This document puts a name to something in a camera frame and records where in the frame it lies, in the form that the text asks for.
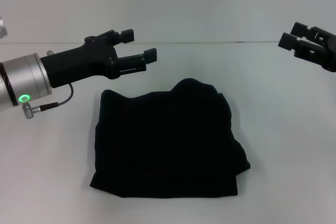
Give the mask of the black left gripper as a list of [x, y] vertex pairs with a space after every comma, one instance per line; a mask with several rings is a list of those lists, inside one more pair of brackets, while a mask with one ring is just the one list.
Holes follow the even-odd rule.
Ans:
[[78, 48], [42, 57], [41, 62], [52, 88], [92, 76], [117, 79], [122, 75], [146, 71], [148, 64], [158, 60], [156, 48], [138, 55], [117, 58], [114, 46], [133, 41], [133, 29], [121, 33], [109, 30], [97, 37], [85, 38], [85, 43]]

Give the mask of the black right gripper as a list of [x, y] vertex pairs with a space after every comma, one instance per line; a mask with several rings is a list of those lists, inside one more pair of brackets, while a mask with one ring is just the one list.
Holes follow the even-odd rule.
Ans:
[[[311, 42], [323, 42], [323, 47]], [[278, 46], [288, 51], [293, 50], [294, 56], [312, 63], [322, 63], [321, 67], [329, 72], [335, 72], [335, 35], [316, 26], [309, 28], [295, 22], [290, 34], [283, 33]]]

